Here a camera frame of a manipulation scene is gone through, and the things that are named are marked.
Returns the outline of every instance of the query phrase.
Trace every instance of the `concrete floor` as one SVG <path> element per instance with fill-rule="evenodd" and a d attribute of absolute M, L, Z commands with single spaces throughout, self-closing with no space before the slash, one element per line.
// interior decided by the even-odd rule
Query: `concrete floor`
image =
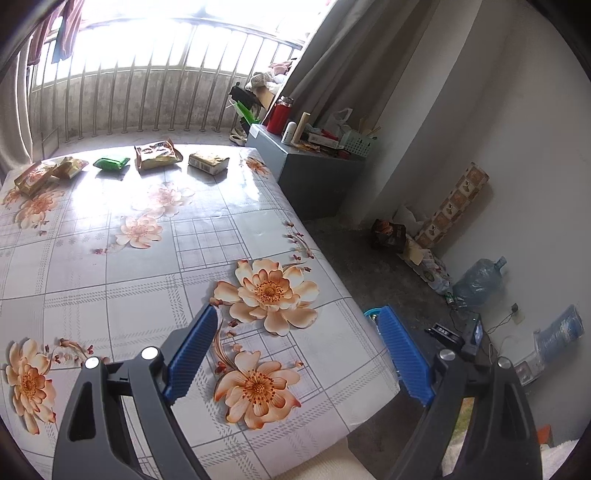
<path fill-rule="evenodd" d="M 452 328 L 443 297 L 393 252 L 372 250 L 368 231 L 343 229 L 333 219 L 304 224 L 362 310 L 390 304 L 416 329 L 435 322 Z M 398 459 L 422 413 L 421 404 L 409 397 L 401 384 L 396 397 L 349 434 L 349 449 L 381 480 Z"/>
<path fill-rule="evenodd" d="M 218 133 L 214 132 L 211 127 L 207 127 L 205 132 L 200 132 L 196 127 L 190 132 L 186 132 L 182 128 L 177 128 L 171 132 L 165 128 L 160 129 L 158 132 L 154 132 L 152 129 L 146 129 L 143 132 L 137 132 L 130 129 L 126 134 L 114 132 L 112 135 L 107 135 L 106 131 L 99 131 L 97 132 L 96 137 L 88 135 L 82 140 L 76 138 L 70 140 L 68 143 L 60 143 L 59 148 L 51 155 L 51 157 L 62 157 L 64 155 L 72 155 L 77 152 L 97 150 L 99 148 L 145 145 L 156 140 L 166 140 L 168 138 L 170 138 L 173 143 L 180 144 L 235 145 L 228 140 L 228 135 L 228 129 L 222 129 L 222 131 Z M 34 142 L 33 156 L 35 159 L 41 158 L 40 142 Z"/>

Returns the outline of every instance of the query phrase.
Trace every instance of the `red cloth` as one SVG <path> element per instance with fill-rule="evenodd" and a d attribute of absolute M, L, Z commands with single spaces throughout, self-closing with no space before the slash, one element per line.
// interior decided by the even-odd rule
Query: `red cloth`
<path fill-rule="evenodd" d="M 60 29 L 57 32 L 56 47 L 53 52 L 52 63 L 65 60 L 72 55 L 76 34 L 80 28 L 82 19 L 82 6 L 84 0 L 67 0 L 67 2 L 57 7 L 44 21 L 37 27 L 31 39 L 29 56 L 27 63 L 35 65 L 41 60 L 41 50 L 51 30 L 51 26 L 57 17 L 63 17 Z"/>
<path fill-rule="evenodd" d="M 41 49 L 53 22 L 59 17 L 62 5 L 57 7 L 33 32 L 31 46 L 29 47 L 28 65 L 36 65 L 41 60 Z"/>
<path fill-rule="evenodd" d="M 282 63 L 271 63 L 269 65 L 270 69 L 273 69 L 273 75 L 284 74 L 290 71 L 291 68 L 291 60 L 284 61 Z"/>

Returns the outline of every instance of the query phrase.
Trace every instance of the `blue gripper pad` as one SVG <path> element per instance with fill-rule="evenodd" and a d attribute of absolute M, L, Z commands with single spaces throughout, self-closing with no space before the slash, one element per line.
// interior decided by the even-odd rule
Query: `blue gripper pad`
<path fill-rule="evenodd" d="M 208 306 L 188 332 L 180 348 L 168 365 L 168 381 L 163 392 L 169 404 L 184 397 L 212 344 L 217 331 L 217 312 Z"/>
<path fill-rule="evenodd" d="M 435 397 L 431 386 L 431 368 L 404 325 L 388 306 L 379 312 L 378 329 L 408 394 L 427 407 Z"/>

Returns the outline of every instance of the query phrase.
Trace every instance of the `orange object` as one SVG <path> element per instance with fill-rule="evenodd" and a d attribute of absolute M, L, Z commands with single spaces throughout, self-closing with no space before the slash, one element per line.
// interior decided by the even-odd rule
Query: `orange object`
<path fill-rule="evenodd" d="M 552 427 L 550 425 L 544 425 L 538 429 L 538 443 L 540 445 L 554 446 L 554 440 L 552 439 Z"/>

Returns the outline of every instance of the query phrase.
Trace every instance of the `gray cabinet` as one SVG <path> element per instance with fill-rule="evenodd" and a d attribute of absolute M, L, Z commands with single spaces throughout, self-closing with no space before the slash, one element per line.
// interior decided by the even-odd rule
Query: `gray cabinet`
<path fill-rule="evenodd" d="M 284 145 L 262 125 L 251 126 L 246 146 L 258 150 L 301 220 L 336 215 L 365 165 Z"/>

